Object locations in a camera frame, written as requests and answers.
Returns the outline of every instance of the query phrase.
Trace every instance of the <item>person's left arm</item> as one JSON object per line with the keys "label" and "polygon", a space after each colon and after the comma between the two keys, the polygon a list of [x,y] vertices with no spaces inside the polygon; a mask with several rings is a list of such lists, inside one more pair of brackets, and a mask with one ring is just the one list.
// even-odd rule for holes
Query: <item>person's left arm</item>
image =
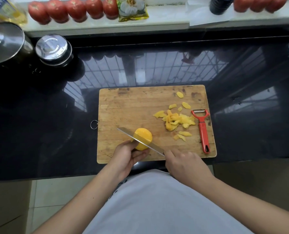
{"label": "person's left arm", "polygon": [[138,143],[126,141],[118,145],[110,162],[94,179],[33,234],[81,234],[132,166],[148,155],[148,149],[132,152]]}

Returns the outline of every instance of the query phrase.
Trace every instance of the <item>red peeler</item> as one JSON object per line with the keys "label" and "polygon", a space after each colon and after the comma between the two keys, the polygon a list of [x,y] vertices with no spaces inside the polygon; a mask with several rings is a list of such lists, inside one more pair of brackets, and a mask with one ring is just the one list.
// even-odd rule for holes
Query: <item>red peeler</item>
{"label": "red peeler", "polygon": [[[199,129],[200,129],[203,152],[205,154],[208,154],[210,153],[210,148],[209,148],[209,141],[208,141],[206,124],[205,124],[205,118],[209,116],[209,112],[206,109],[197,109],[197,110],[192,110],[191,112],[193,116],[199,120]],[[197,115],[195,115],[195,113],[201,113],[201,112],[205,112],[204,117],[198,117]]]}

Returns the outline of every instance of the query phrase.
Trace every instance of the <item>person's left hand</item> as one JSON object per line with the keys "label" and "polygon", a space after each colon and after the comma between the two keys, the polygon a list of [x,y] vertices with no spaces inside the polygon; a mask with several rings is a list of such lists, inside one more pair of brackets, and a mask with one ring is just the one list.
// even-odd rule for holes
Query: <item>person's left hand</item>
{"label": "person's left hand", "polygon": [[139,142],[136,140],[133,142],[128,140],[115,148],[113,156],[107,166],[118,176],[119,182],[128,176],[133,165],[148,155],[149,149],[131,152],[138,144]]}

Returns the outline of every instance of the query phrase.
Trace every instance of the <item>person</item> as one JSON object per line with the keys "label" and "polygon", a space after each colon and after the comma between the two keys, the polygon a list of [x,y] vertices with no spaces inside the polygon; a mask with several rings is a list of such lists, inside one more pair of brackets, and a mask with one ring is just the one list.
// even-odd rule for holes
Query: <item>person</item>
{"label": "person", "polygon": [[118,145],[110,162],[34,234],[288,233],[289,212],[215,178],[195,153],[165,151],[169,173],[127,177],[148,149]]}

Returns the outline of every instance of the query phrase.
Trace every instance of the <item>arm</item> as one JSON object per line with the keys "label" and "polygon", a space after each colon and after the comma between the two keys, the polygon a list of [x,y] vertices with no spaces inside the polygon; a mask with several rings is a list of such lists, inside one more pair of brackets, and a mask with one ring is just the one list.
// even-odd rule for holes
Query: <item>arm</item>
{"label": "arm", "polygon": [[204,195],[252,232],[289,233],[288,211],[218,180],[197,154],[169,150],[165,157],[166,168],[175,179]]}
{"label": "arm", "polygon": [[132,166],[148,155],[148,149],[131,152],[137,145],[137,141],[118,145],[100,173],[33,234],[81,234]]}

